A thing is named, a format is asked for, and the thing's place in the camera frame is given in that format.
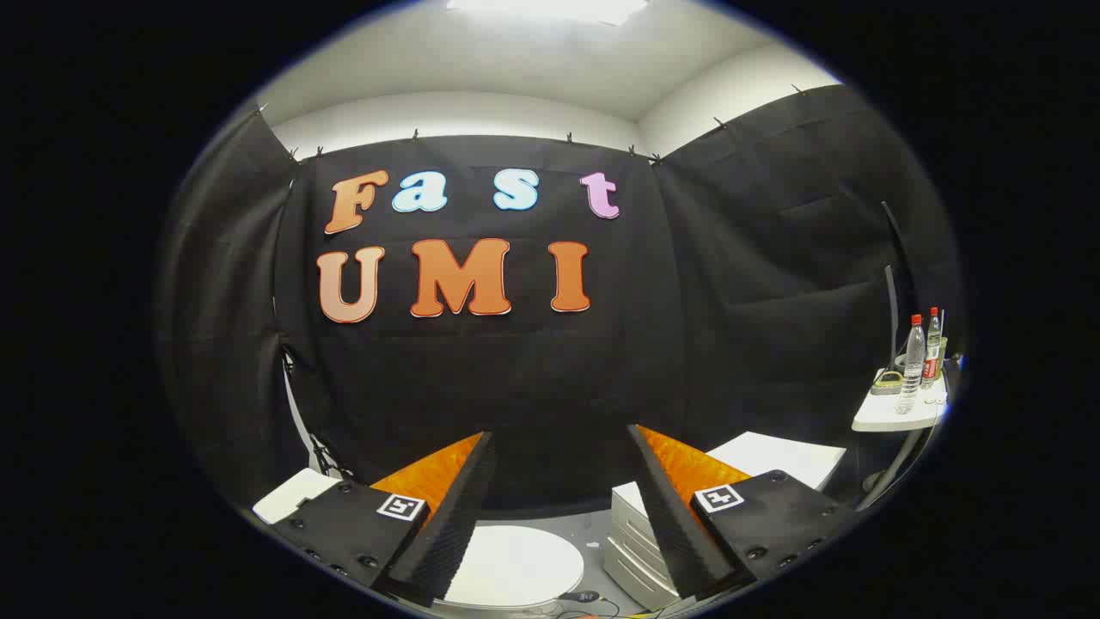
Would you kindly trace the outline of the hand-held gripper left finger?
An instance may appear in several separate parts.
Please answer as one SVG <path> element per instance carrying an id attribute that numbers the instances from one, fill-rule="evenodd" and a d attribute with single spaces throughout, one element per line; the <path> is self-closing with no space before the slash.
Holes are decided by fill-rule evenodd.
<path id="1" fill-rule="evenodd" d="M 369 485 L 327 479 L 270 530 L 354 586 L 430 607 L 444 599 L 496 468 L 479 432 Z"/>

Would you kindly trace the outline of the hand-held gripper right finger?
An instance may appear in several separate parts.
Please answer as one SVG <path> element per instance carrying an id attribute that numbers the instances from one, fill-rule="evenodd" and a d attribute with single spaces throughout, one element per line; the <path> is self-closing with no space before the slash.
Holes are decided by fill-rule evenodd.
<path id="1" fill-rule="evenodd" d="M 777 579 L 857 517 L 784 469 L 748 475 L 644 425 L 629 424 L 627 436 L 657 548 L 683 597 Z"/>

